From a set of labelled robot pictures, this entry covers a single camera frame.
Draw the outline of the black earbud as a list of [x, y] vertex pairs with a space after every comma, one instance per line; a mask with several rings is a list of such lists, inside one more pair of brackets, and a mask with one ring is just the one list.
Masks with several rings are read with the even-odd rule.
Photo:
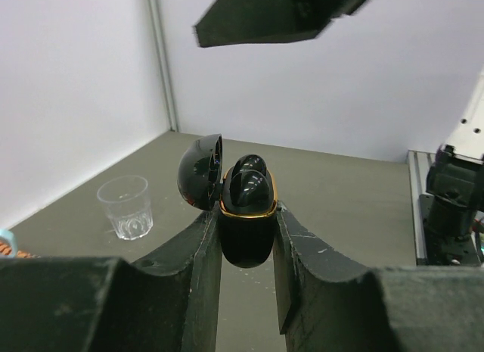
[[267, 165], [262, 157], [257, 154], [247, 154], [240, 157], [234, 169], [232, 171], [232, 176], [243, 171], [255, 170], [261, 173], [263, 176], [267, 175]]
[[236, 207], [267, 208], [272, 202], [268, 180], [257, 170], [240, 171], [232, 176], [229, 195]]

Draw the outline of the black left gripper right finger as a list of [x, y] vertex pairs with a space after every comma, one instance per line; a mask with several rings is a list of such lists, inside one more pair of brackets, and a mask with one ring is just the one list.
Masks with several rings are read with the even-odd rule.
[[289, 351], [481, 351], [483, 271], [370, 268], [276, 209], [280, 333]]

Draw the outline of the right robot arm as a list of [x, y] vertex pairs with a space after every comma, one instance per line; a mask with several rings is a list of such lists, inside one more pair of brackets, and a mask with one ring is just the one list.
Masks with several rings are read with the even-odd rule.
[[[316, 38], [370, 0], [215, 0], [195, 24], [201, 48], [286, 44]], [[438, 147], [413, 203], [417, 261], [481, 265], [483, 210], [483, 78], [457, 126]]]

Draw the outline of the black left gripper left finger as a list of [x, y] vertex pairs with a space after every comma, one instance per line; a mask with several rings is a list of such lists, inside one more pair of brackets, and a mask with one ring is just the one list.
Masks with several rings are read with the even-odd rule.
[[222, 252], [217, 211], [135, 262], [1, 261], [3, 351], [213, 351]]

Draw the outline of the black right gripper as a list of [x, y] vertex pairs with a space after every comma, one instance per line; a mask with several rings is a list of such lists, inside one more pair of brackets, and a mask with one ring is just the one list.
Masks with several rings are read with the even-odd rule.
[[201, 48], [314, 39], [368, 0], [215, 0], [194, 26]]

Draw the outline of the glossy black earbud charging case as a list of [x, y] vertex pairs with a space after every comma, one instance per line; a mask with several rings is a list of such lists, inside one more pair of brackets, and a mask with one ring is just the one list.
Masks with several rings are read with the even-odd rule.
[[195, 140], [178, 165], [178, 190], [187, 203], [200, 210], [219, 207], [217, 225], [225, 258], [240, 268], [253, 268], [267, 260], [274, 243], [277, 187], [267, 167], [265, 177], [272, 197], [269, 207], [234, 206], [229, 195], [234, 166], [223, 173], [222, 159], [220, 134]]

